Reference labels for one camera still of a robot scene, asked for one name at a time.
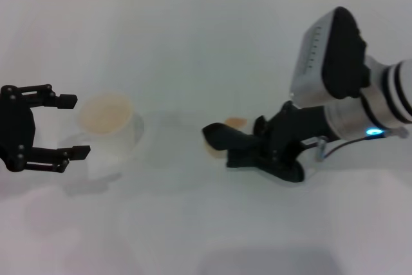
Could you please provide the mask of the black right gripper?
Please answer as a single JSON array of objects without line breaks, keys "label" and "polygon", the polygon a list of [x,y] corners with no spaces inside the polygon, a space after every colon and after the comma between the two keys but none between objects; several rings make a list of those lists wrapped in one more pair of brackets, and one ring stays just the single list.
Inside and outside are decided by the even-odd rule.
[{"label": "black right gripper", "polygon": [[283,104],[273,118],[258,117],[253,135],[270,137],[269,150],[260,149],[257,168],[278,168],[280,162],[292,163],[308,146],[302,141],[325,137],[332,140],[332,129],[327,123],[324,107],[297,108],[292,102]]}]

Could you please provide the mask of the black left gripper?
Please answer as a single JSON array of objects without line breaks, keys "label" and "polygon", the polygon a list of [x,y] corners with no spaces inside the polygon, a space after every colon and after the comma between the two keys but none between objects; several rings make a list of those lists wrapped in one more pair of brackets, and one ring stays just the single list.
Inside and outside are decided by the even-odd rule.
[{"label": "black left gripper", "polygon": [[90,146],[45,149],[33,147],[35,122],[30,108],[73,109],[77,96],[57,95],[51,84],[1,88],[1,160],[11,172],[65,172],[71,161],[85,160]]}]

